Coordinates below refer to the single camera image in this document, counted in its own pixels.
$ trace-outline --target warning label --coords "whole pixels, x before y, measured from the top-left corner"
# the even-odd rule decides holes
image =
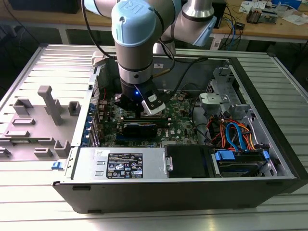
[[[142,178],[142,153],[110,153],[106,175],[108,179]]]

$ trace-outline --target electronic circuit board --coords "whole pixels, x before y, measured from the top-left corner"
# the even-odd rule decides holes
[[[167,144],[198,144],[198,138],[190,119],[190,100],[183,95],[175,96],[162,112],[148,116],[141,113],[136,119],[134,112],[127,112],[114,105],[111,98],[104,102],[100,112],[102,131],[101,147],[163,147]],[[151,123],[158,125],[154,138],[126,138],[121,133],[125,123]]]

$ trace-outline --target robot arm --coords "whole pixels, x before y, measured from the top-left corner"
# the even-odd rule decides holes
[[[162,111],[167,99],[152,82],[154,44],[162,38],[203,46],[216,22],[212,0],[189,0],[182,10],[181,0],[86,0],[85,7],[112,18],[123,91],[118,105],[143,107],[150,115]]]

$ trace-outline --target floor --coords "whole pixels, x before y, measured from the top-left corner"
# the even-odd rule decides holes
[[[4,43],[0,40],[0,68],[1,68],[1,84],[0,84],[0,98],[3,97],[6,90],[14,82],[18,74],[22,71],[32,54],[35,52],[38,44],[24,31],[23,28],[16,28],[18,30],[17,36],[11,38]],[[61,43],[60,35],[57,30],[51,28],[28,28],[30,33],[36,37],[40,43]],[[95,32],[96,39],[100,44],[114,45],[111,32]],[[91,40],[86,31],[70,30],[69,37],[72,43],[81,45],[90,45]],[[212,39],[201,49],[209,49]],[[193,48],[192,45],[183,42],[176,42],[177,48]],[[297,59],[299,53],[299,44],[289,43],[272,43],[262,41],[247,41],[242,40],[239,45],[233,47],[231,50],[238,51],[255,51],[255,52],[273,52],[280,59],[280,61],[289,69],[292,69],[294,60]],[[308,56],[295,71],[294,76],[298,82],[307,90],[307,71],[308,71]]]

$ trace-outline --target blue cable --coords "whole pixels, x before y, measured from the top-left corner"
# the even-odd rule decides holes
[[[227,125],[227,127],[226,127],[226,138],[227,138],[227,141],[229,142],[229,144],[230,144],[236,151],[239,151],[238,147],[237,147],[234,143],[232,143],[232,141],[231,141],[231,139],[230,139],[230,137],[229,137],[229,128],[230,128],[232,125],[235,126],[235,128],[236,128],[237,134],[238,134],[238,136],[239,136],[239,142],[240,142],[241,149],[242,149],[242,150],[247,150],[246,144],[245,144],[245,142],[243,141],[241,129],[240,129],[239,126],[237,126],[237,124],[229,123],[229,124]]]
[[[225,18],[225,20],[231,24],[231,26],[232,26],[232,31],[233,31],[232,40],[231,40],[231,43],[230,43],[230,45],[229,45],[229,47],[228,47],[228,49],[227,49],[227,50],[229,51],[229,50],[230,50],[230,48],[233,46],[234,37],[235,37],[235,28],[234,28],[234,25],[233,25],[233,23],[231,22],[231,20],[230,20],[230,19]]]

